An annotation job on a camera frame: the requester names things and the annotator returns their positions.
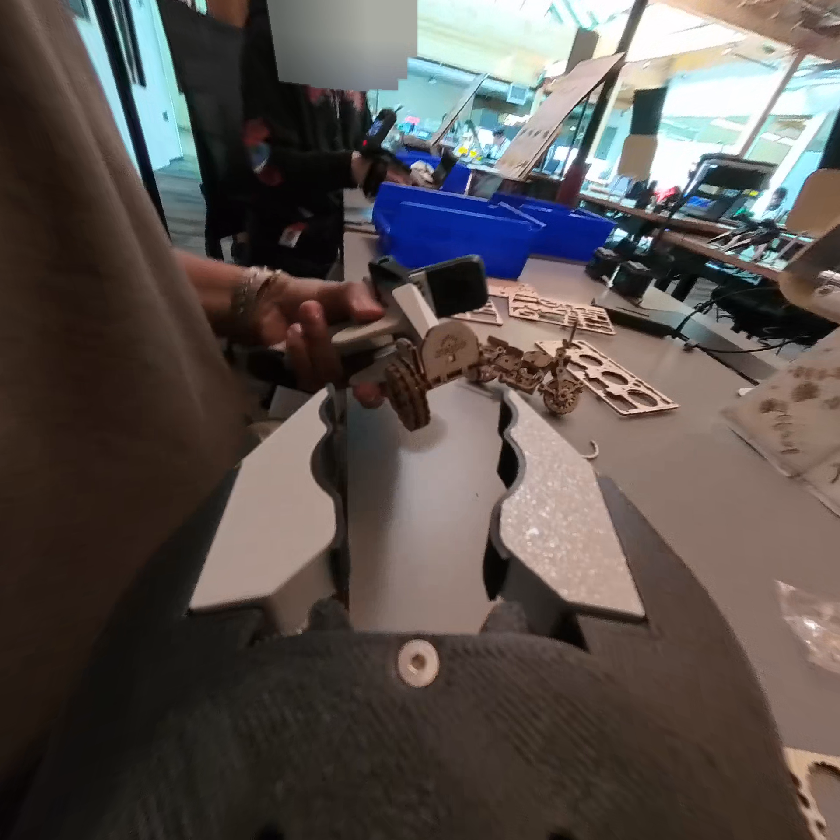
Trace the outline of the person's beige clothing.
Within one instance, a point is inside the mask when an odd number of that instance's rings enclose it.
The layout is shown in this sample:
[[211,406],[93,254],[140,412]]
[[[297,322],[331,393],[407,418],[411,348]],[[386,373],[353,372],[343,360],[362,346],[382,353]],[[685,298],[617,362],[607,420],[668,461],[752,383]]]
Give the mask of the person's beige clothing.
[[1,30],[2,786],[245,410],[61,2]]

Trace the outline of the grey desk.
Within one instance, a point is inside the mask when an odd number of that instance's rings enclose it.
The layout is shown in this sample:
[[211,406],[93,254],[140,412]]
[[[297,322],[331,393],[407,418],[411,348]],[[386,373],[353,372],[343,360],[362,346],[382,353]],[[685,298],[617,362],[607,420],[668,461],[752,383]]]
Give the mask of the grey desk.
[[783,747],[838,747],[838,688],[774,583],[837,583],[838,518],[725,428],[720,366],[613,339],[683,402],[559,421],[591,461],[646,619],[530,624],[487,595],[501,385],[432,390],[408,432],[349,395],[343,452],[349,781],[316,805],[348,838],[811,838]]

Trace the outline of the tall wooden panel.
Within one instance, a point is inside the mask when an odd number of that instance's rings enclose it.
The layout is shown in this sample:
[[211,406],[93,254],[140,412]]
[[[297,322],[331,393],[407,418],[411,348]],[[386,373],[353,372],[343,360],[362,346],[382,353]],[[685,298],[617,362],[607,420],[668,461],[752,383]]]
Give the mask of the tall wooden panel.
[[625,52],[584,60],[554,81],[550,95],[519,130],[507,151],[495,163],[503,178],[525,181],[558,136],[574,108],[601,86],[606,76],[623,62]]

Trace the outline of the wooden sidecar model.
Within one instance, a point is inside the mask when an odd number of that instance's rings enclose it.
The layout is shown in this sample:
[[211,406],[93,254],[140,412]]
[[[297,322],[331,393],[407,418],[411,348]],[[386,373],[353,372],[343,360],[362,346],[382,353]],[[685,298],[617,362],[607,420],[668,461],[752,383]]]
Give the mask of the wooden sidecar model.
[[433,389],[474,372],[480,342],[461,321],[441,322],[419,340],[399,339],[383,372],[385,396],[408,432],[431,421],[427,395]]

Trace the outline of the wooden sheet with round holes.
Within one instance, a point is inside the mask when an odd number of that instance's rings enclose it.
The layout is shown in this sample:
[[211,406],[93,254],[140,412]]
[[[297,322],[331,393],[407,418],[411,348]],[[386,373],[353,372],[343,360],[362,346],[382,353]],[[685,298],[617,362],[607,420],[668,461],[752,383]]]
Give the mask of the wooden sheet with round holes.
[[621,417],[666,413],[679,407],[664,393],[586,340],[541,340],[535,342],[534,347],[551,356],[564,350],[572,377]]

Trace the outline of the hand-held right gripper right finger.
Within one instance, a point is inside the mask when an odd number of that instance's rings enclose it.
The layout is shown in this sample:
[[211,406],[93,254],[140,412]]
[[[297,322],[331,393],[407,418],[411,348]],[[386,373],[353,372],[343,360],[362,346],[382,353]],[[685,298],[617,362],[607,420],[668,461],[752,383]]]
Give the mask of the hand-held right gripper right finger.
[[646,612],[597,474],[529,402],[505,391],[497,426],[503,492],[487,534],[487,595],[530,624]]

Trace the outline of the background wooden workbench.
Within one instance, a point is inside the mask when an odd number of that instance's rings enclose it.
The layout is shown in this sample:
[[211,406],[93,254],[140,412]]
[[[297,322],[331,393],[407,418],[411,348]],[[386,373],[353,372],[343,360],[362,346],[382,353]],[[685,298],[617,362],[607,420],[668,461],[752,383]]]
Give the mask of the background wooden workbench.
[[662,229],[676,232],[682,235],[691,235],[705,238],[707,241],[729,242],[737,240],[745,244],[749,238],[757,240],[761,235],[769,235],[770,242],[780,240],[785,243],[792,243],[793,247],[809,247],[812,243],[820,242],[828,235],[838,233],[838,226],[835,226],[823,236],[817,237],[811,234],[795,234],[792,231],[778,227],[769,220],[753,222],[732,226],[731,224],[719,224],[710,222],[698,217],[691,217],[683,213],[656,213],[643,208],[636,208],[634,202],[615,201],[611,197],[601,194],[582,192],[578,195],[581,206],[597,207],[619,217],[632,217],[652,229]]

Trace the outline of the wooden motorcycle model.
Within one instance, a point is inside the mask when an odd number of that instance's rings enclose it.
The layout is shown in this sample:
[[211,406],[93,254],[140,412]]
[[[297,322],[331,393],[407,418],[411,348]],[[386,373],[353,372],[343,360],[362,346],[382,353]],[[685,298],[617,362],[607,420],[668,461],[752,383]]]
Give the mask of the wooden motorcycle model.
[[520,350],[509,342],[489,337],[479,346],[479,362],[470,375],[478,384],[498,382],[525,395],[539,395],[550,414],[571,414],[579,404],[583,384],[570,372],[570,350],[576,327],[555,351]]

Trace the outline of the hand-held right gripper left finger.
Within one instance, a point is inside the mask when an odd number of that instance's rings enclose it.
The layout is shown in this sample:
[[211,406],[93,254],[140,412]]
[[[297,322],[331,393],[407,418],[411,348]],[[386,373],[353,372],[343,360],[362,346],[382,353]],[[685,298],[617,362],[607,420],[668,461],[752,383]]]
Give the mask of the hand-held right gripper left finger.
[[343,511],[330,475],[332,393],[322,389],[240,463],[189,609],[309,614],[339,589]]

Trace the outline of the blue plastic bin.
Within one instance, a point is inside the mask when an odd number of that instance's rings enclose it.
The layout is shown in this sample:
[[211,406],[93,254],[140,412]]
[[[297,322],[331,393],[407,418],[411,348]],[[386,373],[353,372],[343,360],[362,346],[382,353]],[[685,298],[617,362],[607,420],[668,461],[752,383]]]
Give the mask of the blue plastic bin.
[[609,217],[532,196],[496,193],[490,204],[506,204],[541,223],[532,241],[531,257],[585,263],[616,227]]
[[444,156],[419,150],[404,150],[396,158],[408,166],[416,186],[435,189],[445,193],[466,194],[469,168],[448,151]]
[[520,277],[544,229],[507,203],[390,182],[377,193],[372,223],[379,254],[404,267],[479,256],[488,277],[502,280]]

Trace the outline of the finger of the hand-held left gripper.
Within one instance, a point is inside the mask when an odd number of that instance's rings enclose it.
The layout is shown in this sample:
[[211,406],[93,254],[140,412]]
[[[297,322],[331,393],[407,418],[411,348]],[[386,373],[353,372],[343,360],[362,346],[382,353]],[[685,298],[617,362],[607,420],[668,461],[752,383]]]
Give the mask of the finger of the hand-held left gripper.
[[416,340],[425,340],[429,332],[438,326],[437,314],[413,283],[408,282],[395,287],[392,299],[402,312],[402,318]]

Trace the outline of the person's left hand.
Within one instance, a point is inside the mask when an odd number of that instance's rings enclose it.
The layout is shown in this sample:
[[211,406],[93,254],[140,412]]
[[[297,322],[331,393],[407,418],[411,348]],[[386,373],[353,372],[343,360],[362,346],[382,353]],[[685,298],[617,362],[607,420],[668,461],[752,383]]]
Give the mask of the person's left hand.
[[256,323],[263,343],[269,347],[284,344],[297,384],[316,392],[326,385],[347,385],[330,327],[375,322],[384,313],[359,281],[299,278],[277,272],[258,305]]

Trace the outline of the black monitor base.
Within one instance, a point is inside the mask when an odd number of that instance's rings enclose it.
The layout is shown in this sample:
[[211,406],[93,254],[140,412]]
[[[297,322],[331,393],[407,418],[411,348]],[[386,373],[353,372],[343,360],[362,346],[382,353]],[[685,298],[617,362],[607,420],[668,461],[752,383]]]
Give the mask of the black monitor base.
[[677,311],[615,306],[610,301],[592,300],[592,305],[604,310],[614,327],[633,330],[648,336],[666,339],[683,335],[683,328],[697,315]]

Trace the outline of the leaning wooden part board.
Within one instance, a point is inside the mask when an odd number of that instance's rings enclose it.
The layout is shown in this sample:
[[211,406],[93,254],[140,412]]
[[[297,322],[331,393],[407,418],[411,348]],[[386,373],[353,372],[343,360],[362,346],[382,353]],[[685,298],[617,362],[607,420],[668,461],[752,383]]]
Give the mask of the leaning wooden part board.
[[740,438],[839,514],[839,331],[721,412]]

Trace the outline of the small clear plastic bag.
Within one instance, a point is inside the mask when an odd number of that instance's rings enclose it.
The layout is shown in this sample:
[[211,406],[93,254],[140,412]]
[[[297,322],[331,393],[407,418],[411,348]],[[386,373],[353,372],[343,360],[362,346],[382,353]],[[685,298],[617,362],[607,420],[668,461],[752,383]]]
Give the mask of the small clear plastic bag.
[[780,613],[811,665],[839,676],[839,603],[775,582]]

